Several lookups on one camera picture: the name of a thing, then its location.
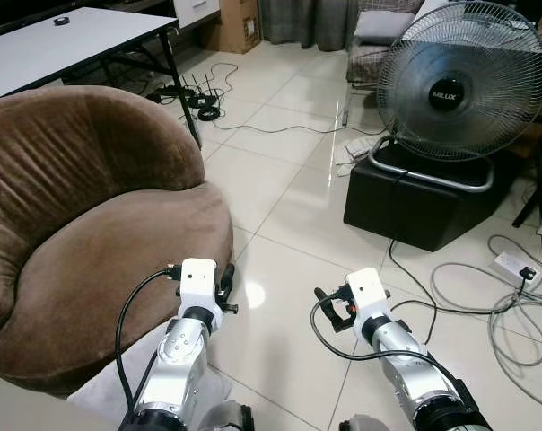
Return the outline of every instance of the plug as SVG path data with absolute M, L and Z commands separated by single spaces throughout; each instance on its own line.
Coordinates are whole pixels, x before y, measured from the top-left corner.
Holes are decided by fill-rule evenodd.
M 181 265 L 175 265 L 173 263 L 168 263 L 167 268 L 165 270 L 167 272 L 167 279 L 168 280 L 181 281 Z
M 534 276 L 537 274 L 537 271 L 535 271 L 531 267 L 524 267 L 520 270 L 519 274 L 525 280 L 532 281 L 534 279 Z

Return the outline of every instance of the floor tile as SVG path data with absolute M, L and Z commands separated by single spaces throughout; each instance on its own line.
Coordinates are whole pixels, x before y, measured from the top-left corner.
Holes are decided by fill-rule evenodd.
M 291 74 L 282 74 L 273 69 L 240 66 L 237 72 L 229 76 L 228 82 L 232 89 L 227 95 L 243 101 L 265 103 L 291 78 Z
M 423 251 L 403 243 L 396 246 L 394 256 L 406 269 L 412 272 L 424 286 L 430 288 L 430 276 L 434 268 L 445 262 L 462 262 L 474 265 L 491 273 L 490 267 L 494 255 L 488 250 L 486 242 L 490 235 L 502 234 L 517 241 L 537 259 L 540 259 L 540 240 L 535 234 L 535 228 L 523 226 L 520 229 L 511 227 L 509 221 L 498 217 L 491 217 L 474 229 L 460 236 L 442 249 L 435 252 Z M 527 261 L 533 268 L 539 267 L 511 243 L 504 240 L 495 240 L 494 247 L 498 251 L 507 251 Z M 396 267 L 390 259 L 386 258 L 381 271 L 381 278 L 385 283 L 408 290 L 422 296 L 424 293 L 407 274 Z M 497 280 L 490 278 L 470 268 L 445 267 L 436 274 L 436 283 L 441 291 L 454 303 L 479 308 L 491 308 L 503 295 L 510 293 L 511 288 Z M 525 307 L 530 316 L 542 325 L 542 309 L 540 307 Z M 501 319 L 504 328 L 514 330 L 520 334 L 538 338 L 528 320 L 513 309 Z
M 514 221 L 514 218 L 519 214 L 524 207 L 525 201 L 530 197 L 534 191 L 535 183 L 527 178 L 519 177 L 512 184 L 508 195 L 494 212 L 495 216 L 505 218 L 507 220 Z M 536 207 L 534 211 L 524 222 L 533 226 L 540 226 L 540 213 Z
M 264 106 L 247 124 L 263 130 L 279 130 L 298 125 L 316 130 L 330 130 L 333 120 L 306 112 Z M 304 164 L 321 138 L 320 133 L 303 128 L 279 133 L 263 133 L 243 128 L 225 144 L 287 162 Z
M 234 126 L 242 125 L 261 107 L 261 105 L 252 101 L 240 101 L 238 99 L 226 97 L 222 103 L 222 107 L 225 109 L 225 116 L 216 120 L 216 125 L 211 121 L 196 121 L 196 128 L 201 139 L 222 144 L 229 139 L 237 129 L 221 130 L 220 128 L 232 128 Z M 175 119 L 186 124 L 185 118 L 182 117 L 183 109 L 181 108 L 179 101 L 174 101 L 173 103 L 165 105 L 164 108 Z M 195 116 L 197 110 L 192 110 L 192 114 Z
M 376 133 L 379 130 L 366 128 L 364 131 Z M 352 129 L 338 130 L 336 133 L 325 135 L 315 148 L 315 151 L 310 155 L 305 166 L 324 172 L 336 172 L 337 167 L 334 165 L 335 149 L 339 145 L 346 145 L 352 140 L 363 136 L 365 136 L 364 133 Z
M 319 52 L 299 75 L 345 81 L 349 55 L 346 51 Z
M 205 178 L 222 190 L 233 224 L 255 232 L 299 169 L 224 145 L 205 163 Z
M 375 92 L 358 92 L 351 96 L 348 125 L 353 127 L 367 126 L 377 130 L 384 130 L 385 127 L 377 108 Z
M 343 109 L 345 89 L 344 82 L 297 75 L 268 104 L 335 119 Z
M 105 419 L 49 395 L 0 379 L 0 431 L 116 431 Z
M 317 47 L 301 49 L 300 43 L 273 45 L 263 41 L 245 53 L 240 62 L 244 66 L 262 67 L 279 74 L 294 75 L 318 53 Z
M 237 261 L 230 302 L 239 304 L 239 314 L 227 316 L 214 334 L 210 363 L 326 429 L 347 362 L 315 338 L 309 312 L 316 302 L 313 289 L 330 291 L 344 275 L 338 266 L 256 236 Z M 335 335 L 324 318 L 318 326 L 338 348 L 353 350 L 352 333 Z
M 233 256 L 238 259 L 249 241 L 253 238 L 253 233 L 244 231 L 239 227 L 233 227 Z
M 257 431 L 315 431 L 316 428 L 280 408 L 239 382 L 232 380 L 233 389 L 229 399 L 251 407 Z
M 343 223 L 348 182 L 303 167 L 258 234 L 345 268 L 379 268 L 389 240 Z
M 201 156 L 203 157 L 203 160 L 207 160 L 220 146 L 221 144 L 217 144 L 209 139 L 203 139 L 201 141 Z
M 390 290 L 390 303 L 412 297 L 392 287 Z M 399 317 L 411 326 L 419 338 L 421 336 L 418 334 L 425 333 L 430 322 L 428 312 L 415 307 L 403 309 Z M 519 359 L 530 360 L 541 349 L 540 345 L 520 335 L 511 332 L 504 335 Z M 357 353 L 363 353 L 362 349 L 357 350 Z M 466 316 L 441 314 L 429 350 L 465 382 L 493 429 L 542 431 L 542 407 L 520 392 L 499 368 L 483 322 Z M 542 397 L 542 365 L 525 370 L 520 381 Z M 339 422 L 351 418 L 355 413 L 375 417 L 392 431 L 413 429 L 378 362 L 351 364 L 330 430 L 337 430 Z

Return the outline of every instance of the brown velvet upholstery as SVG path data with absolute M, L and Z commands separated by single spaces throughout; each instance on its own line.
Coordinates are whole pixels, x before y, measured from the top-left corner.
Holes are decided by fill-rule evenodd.
M 167 262 L 232 255 L 231 219 L 190 134 L 105 87 L 0 100 L 0 376 L 65 396 L 113 357 L 136 284 Z M 134 302 L 127 346 L 175 313 L 175 284 Z

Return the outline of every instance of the black ottoman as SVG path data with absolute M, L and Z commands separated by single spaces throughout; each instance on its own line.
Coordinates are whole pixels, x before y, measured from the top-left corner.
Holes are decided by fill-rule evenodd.
M 364 160 L 351 171 L 343 220 L 366 231 L 436 251 L 490 216 L 523 165 L 522 159 L 506 150 L 489 157 L 494 163 L 494 185 L 482 193 L 468 193 L 408 176 L 400 178 L 401 175 L 382 171 Z M 484 160 L 434 162 L 400 145 L 381 148 L 376 159 L 472 185 L 484 183 L 487 172 Z

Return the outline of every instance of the fan logo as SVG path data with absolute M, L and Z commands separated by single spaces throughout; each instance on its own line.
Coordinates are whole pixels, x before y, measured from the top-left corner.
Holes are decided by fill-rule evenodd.
M 449 112 L 459 107 L 465 97 L 463 84 L 453 78 L 438 80 L 429 91 L 429 102 L 439 112 Z
M 457 94 L 449 94 L 447 92 L 433 92 L 433 97 L 438 97 L 445 101 L 455 101 L 457 100 Z

